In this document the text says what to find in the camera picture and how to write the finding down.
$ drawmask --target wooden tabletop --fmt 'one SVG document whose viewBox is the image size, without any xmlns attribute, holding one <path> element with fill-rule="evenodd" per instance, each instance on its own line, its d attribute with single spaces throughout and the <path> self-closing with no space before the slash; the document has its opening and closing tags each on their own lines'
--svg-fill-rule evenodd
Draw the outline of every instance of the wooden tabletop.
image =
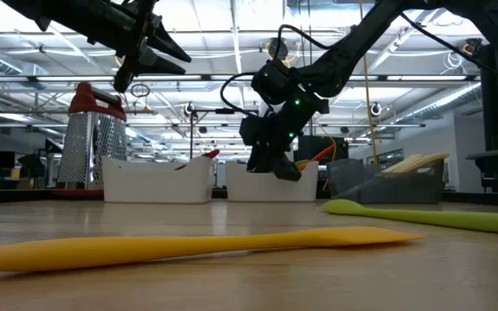
<svg viewBox="0 0 498 311">
<path fill-rule="evenodd" d="M 496 206 L 463 204 L 402 207 L 498 212 Z M 0 204 L 0 244 L 85 236 L 245 235 L 346 225 L 417 232 L 427 239 L 397 246 L 237 251 L 58 273 L 0 273 L 0 310 L 498 310 L 494 233 L 328 215 L 314 203 Z"/>
</svg>

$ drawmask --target white plastic bin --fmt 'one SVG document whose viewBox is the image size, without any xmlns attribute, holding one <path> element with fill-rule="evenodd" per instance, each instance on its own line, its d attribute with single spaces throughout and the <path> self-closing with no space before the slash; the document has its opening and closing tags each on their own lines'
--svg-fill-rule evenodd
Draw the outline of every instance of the white plastic bin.
<svg viewBox="0 0 498 311">
<path fill-rule="evenodd" d="M 246 171 L 245 165 L 227 162 L 228 200 L 245 202 L 312 202 L 316 200 L 318 162 L 309 162 L 297 182 L 279 180 L 273 173 Z"/>
<path fill-rule="evenodd" d="M 174 170 L 181 165 L 185 168 Z M 206 203 L 213 193 L 213 160 L 136 163 L 103 158 L 105 202 Z"/>
</svg>

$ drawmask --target wooden table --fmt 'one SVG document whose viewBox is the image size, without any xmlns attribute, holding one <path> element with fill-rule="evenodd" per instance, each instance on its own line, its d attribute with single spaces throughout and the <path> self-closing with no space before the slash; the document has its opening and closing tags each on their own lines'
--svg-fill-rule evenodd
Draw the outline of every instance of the wooden table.
<svg viewBox="0 0 498 311">
<path fill-rule="evenodd" d="M 494 206 L 462 204 L 405 207 L 498 212 Z M 116 268 L 0 273 L 0 310 L 498 310 L 494 233 L 328 215 L 317 204 L 0 204 L 0 244 L 345 225 L 418 232 L 428 238 L 399 246 L 241 251 Z"/>
</svg>

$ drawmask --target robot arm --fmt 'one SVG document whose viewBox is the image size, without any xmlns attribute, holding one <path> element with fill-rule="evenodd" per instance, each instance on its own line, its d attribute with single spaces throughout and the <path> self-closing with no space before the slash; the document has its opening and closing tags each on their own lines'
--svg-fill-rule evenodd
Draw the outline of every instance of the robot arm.
<svg viewBox="0 0 498 311">
<path fill-rule="evenodd" d="M 179 60 L 191 58 L 170 38 L 162 18 L 154 15 L 158 0 L 125 1 L 122 5 L 109 0 L 2 0 L 12 9 L 33 20 L 42 31 L 57 21 L 99 42 L 125 57 L 118 70 L 114 88 L 125 92 L 132 79 L 141 73 L 184 74 L 175 63 L 157 56 L 158 49 Z"/>
<path fill-rule="evenodd" d="M 379 0 L 362 22 L 312 65 L 287 68 L 269 60 L 252 80 L 252 88 L 269 105 L 284 103 L 269 117 L 246 117 L 240 128 L 244 143 L 253 146 L 248 169 L 273 171 L 297 181 L 300 173 L 284 156 L 293 138 L 316 112 L 328 113 L 328 101 L 346 85 L 367 50 L 404 10 L 447 10 L 470 19 L 498 51 L 498 0 Z"/>
</svg>

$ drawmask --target green spatula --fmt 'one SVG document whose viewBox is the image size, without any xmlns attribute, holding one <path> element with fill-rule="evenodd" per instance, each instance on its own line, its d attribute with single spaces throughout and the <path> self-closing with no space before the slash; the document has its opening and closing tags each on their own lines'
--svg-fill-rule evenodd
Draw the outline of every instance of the green spatula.
<svg viewBox="0 0 498 311">
<path fill-rule="evenodd" d="M 324 204 L 322 210 L 327 213 L 342 215 L 367 216 L 427 225 L 498 232 L 498 213 L 380 210 L 365 208 L 350 200 L 332 200 Z"/>
</svg>

